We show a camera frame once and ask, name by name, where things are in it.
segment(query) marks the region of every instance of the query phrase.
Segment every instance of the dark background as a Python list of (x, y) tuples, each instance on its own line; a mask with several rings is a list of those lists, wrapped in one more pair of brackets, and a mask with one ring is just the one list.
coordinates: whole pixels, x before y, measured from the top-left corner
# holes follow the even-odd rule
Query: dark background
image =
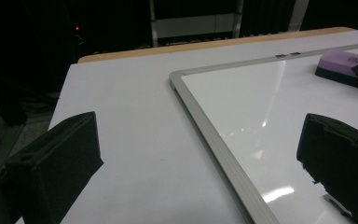
[[(214, 15), (233, 13), (236, 2), (155, 0), (155, 10), (157, 19)], [(287, 31), (294, 3), (245, 0), (240, 36)], [(301, 30), (333, 26), (358, 29), (358, 1), (310, 0)], [(82, 56), (151, 41), (148, 0), (0, 0), (0, 77), (34, 91), (59, 91)]]

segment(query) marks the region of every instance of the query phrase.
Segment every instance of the purple eraser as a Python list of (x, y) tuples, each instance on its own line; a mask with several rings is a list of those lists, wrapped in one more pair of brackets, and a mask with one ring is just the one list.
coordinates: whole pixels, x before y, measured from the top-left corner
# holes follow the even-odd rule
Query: purple eraser
[(322, 56), (318, 67), (342, 75), (357, 77), (352, 71), (356, 65), (358, 65), (358, 54), (330, 49)]

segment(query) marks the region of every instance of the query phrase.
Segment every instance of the black wall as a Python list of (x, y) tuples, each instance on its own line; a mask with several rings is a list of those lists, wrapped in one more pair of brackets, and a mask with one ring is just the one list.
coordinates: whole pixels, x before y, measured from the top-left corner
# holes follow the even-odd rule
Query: black wall
[(336, 26), (358, 29), (358, 0), (310, 0), (301, 30)]
[(73, 36), (60, 0), (0, 0), (0, 77), (57, 91), (74, 62)]

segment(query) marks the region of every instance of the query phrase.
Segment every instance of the white surface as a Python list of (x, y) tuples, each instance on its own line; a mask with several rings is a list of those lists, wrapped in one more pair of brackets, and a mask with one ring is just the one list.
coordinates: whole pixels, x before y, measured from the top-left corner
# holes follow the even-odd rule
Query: white surface
[(321, 56), (182, 77), (280, 223), (349, 222), (296, 160), (307, 113), (358, 129), (358, 89), (316, 77)]
[(358, 43), (358, 32), (71, 66), (50, 127), (95, 111), (104, 166), (62, 223), (242, 223), (169, 73)]

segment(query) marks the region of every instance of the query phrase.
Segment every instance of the whiteboard frame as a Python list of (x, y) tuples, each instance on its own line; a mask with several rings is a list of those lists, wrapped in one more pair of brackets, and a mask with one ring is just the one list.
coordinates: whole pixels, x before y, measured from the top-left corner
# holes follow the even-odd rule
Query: whiteboard frame
[[(342, 46), (338, 48), (331, 48), (338, 50), (358, 49), (357, 45)], [(278, 224), (280, 223), (275, 217), (269, 206), (264, 202), (259, 194), (257, 188), (252, 183), (249, 176), (241, 168), (239, 162), (235, 159), (231, 150), (228, 148), (223, 138), (212, 125), (197, 100), (194, 98), (185, 82), (182, 80), (183, 76), (196, 75), (198, 73), (211, 72), (216, 70), (223, 70), (234, 67), (242, 67), (247, 65), (254, 65), (259, 63), (272, 63), (278, 61), (286, 61), (297, 58), (304, 58), (315, 55), (323, 55), (329, 49), (317, 49), (306, 52), (294, 52), (290, 54), (275, 55), (272, 57), (254, 59), (251, 61), (243, 61), (237, 63), (224, 63), (207, 67), (193, 68), (180, 70), (170, 73), (170, 83), (172, 89), (177, 92), (177, 95), (183, 101), (191, 118), (200, 129), (201, 134), (209, 148), (217, 158), (221, 168), (226, 173), (226, 176), (236, 190), (243, 206), (253, 219), (254, 223)]]

